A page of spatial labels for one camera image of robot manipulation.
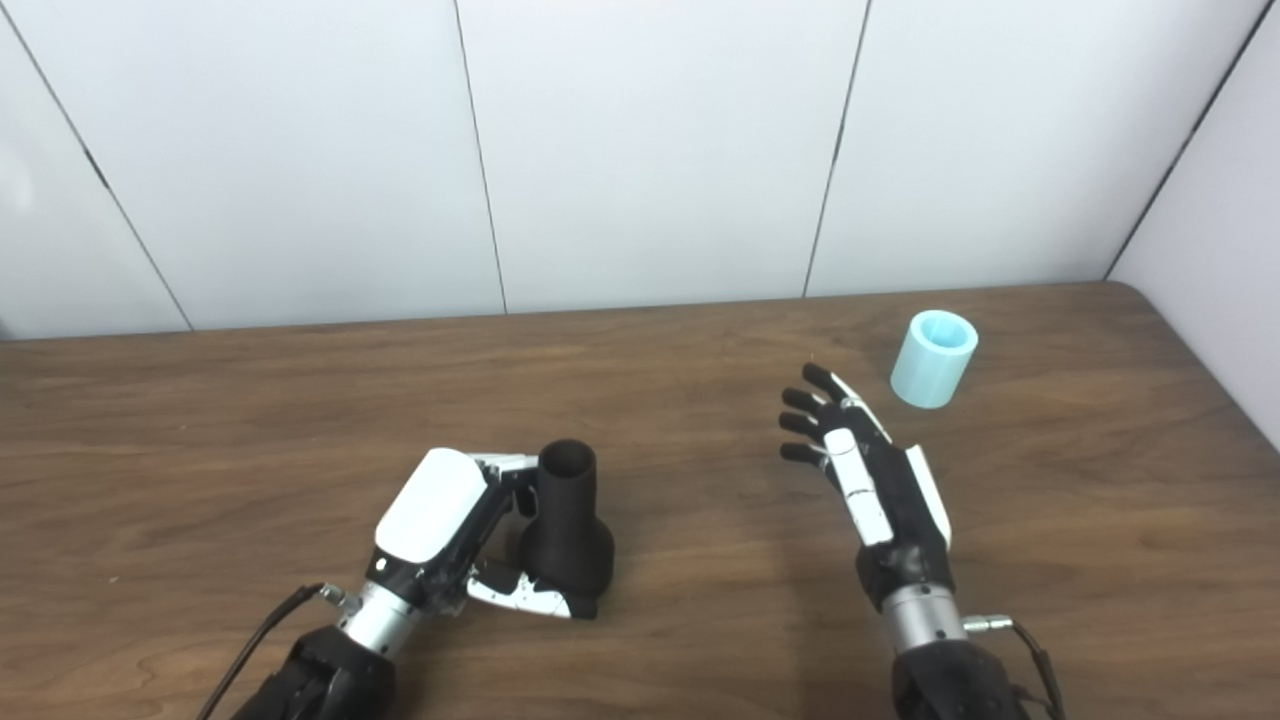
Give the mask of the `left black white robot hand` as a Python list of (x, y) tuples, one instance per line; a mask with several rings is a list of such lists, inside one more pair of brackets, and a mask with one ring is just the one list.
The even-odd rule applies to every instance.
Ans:
[(536, 455), (431, 448), (378, 523), (365, 577), (416, 612), (470, 597), (593, 620), (614, 570), (596, 492), (596, 456), (576, 439)]

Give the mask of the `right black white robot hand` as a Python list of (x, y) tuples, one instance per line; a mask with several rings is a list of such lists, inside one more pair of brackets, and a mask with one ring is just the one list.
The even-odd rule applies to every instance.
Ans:
[(837, 491), (860, 541), (855, 569), (881, 611), (909, 585), (956, 591), (951, 525), (920, 446), (893, 442), (861, 396), (831, 370), (805, 363), (808, 389), (786, 388), (783, 430), (799, 436), (780, 455), (817, 468)]

